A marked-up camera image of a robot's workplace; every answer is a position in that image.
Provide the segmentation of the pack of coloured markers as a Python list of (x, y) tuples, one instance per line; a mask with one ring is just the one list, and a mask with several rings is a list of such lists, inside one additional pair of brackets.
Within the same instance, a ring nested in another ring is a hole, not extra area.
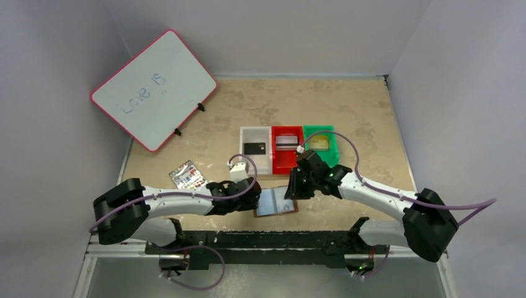
[(197, 189), (208, 183), (191, 160), (169, 172), (169, 177), (178, 189)]

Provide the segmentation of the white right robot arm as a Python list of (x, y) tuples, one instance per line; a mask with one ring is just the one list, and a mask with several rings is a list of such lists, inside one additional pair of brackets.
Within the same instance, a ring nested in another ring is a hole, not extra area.
[(388, 220), (361, 217), (347, 236), (356, 248), (401, 246), (430, 262), (438, 262), (459, 224), (433, 190), (403, 191), (365, 179), (356, 169), (330, 167), (313, 150), (296, 157), (285, 198), (311, 199), (315, 191), (326, 196), (354, 201), (388, 216)]

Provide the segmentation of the green plastic bin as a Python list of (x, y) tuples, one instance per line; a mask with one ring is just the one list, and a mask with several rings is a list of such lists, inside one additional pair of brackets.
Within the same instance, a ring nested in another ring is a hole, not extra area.
[[(334, 127), (332, 125), (304, 125), (304, 139), (306, 140), (316, 132), (325, 130), (332, 131)], [(339, 150), (336, 136), (333, 133), (320, 133), (315, 135), (307, 141), (305, 149), (314, 150), (330, 167), (339, 163)]]

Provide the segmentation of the brown leather card holder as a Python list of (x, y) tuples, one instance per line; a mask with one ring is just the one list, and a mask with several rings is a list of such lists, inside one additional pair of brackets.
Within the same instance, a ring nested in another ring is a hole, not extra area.
[(286, 199), (286, 186), (263, 189), (253, 214), (255, 218), (298, 212), (296, 201)]

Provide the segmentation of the white plastic bin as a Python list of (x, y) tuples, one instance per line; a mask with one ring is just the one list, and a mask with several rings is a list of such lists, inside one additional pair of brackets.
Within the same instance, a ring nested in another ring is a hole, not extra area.
[(259, 174), (272, 174), (273, 144), (270, 126), (240, 127), (239, 152), (250, 157)]

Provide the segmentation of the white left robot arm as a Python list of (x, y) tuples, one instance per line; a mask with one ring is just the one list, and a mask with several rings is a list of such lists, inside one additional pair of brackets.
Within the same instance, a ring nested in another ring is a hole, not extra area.
[(167, 246), (182, 237), (173, 215), (226, 215), (257, 208), (262, 189), (253, 178), (208, 183), (194, 190), (156, 189), (130, 178), (93, 202), (89, 233), (102, 245), (136, 239)]

